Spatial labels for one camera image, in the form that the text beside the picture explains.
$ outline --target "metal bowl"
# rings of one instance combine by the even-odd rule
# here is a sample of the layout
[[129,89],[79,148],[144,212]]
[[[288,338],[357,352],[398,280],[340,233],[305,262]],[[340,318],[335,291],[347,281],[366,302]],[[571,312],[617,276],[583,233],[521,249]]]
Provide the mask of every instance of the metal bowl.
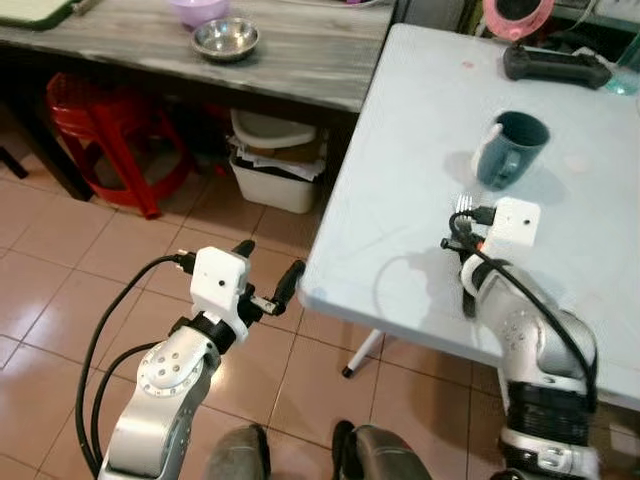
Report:
[[258,29],[243,18],[221,18],[200,25],[193,32],[193,48],[216,62],[237,62],[256,48]]

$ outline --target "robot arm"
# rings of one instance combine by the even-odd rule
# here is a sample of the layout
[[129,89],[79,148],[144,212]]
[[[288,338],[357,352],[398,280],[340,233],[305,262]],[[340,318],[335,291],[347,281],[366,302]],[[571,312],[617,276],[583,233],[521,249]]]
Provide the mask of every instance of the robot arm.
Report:
[[194,318],[181,318],[170,337],[142,359],[137,384],[105,454],[101,480],[176,479],[189,444],[195,411],[204,400],[221,356],[243,342],[264,313],[280,315],[295,291],[304,263],[295,262],[271,299],[247,283],[253,242],[228,253],[213,247],[180,252],[193,275]]
[[[590,379],[548,316],[571,337],[589,365],[597,357],[593,333],[561,310],[527,273],[510,264],[522,260],[533,246],[539,208],[503,198],[495,209],[481,207],[469,213],[491,225],[486,239],[453,227],[453,238],[442,246],[460,253],[465,295],[474,300],[471,311],[502,345],[509,406],[500,447],[510,470],[494,478],[597,479],[597,453],[588,447]],[[485,262],[476,244],[483,257],[489,253],[501,260]]]

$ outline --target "red plastic stool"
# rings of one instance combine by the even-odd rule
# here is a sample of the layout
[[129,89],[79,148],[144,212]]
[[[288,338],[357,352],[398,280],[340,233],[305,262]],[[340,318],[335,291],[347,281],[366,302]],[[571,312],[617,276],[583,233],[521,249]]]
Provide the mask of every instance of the red plastic stool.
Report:
[[[147,98],[126,88],[107,89],[90,81],[57,74],[47,86],[47,103],[80,172],[105,200],[137,206],[147,218],[161,215],[157,200],[179,188],[194,168],[193,156],[164,112]],[[152,136],[169,139],[180,153],[178,164],[162,180],[149,185],[127,141],[144,145]],[[85,147],[80,140],[88,141]],[[124,184],[105,187],[95,172],[104,152]]]

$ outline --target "white table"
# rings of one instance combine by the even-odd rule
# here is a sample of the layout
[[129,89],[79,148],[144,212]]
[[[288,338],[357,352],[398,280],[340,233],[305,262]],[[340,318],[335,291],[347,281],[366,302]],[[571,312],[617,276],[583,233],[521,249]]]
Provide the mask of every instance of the white table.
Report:
[[[499,365],[466,319],[458,256],[439,247],[462,192],[542,207],[521,265],[597,336],[601,400],[640,410],[640,115],[633,97],[522,80],[504,46],[408,25],[389,35],[309,258],[302,303],[392,335]],[[501,194],[469,159],[502,110],[540,118],[552,139]]]

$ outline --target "purple bowl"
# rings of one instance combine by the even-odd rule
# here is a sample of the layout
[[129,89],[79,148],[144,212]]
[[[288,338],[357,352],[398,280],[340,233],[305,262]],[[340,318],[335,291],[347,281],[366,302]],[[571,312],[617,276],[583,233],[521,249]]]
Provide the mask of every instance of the purple bowl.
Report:
[[195,28],[229,14],[230,0],[169,0],[185,25]]

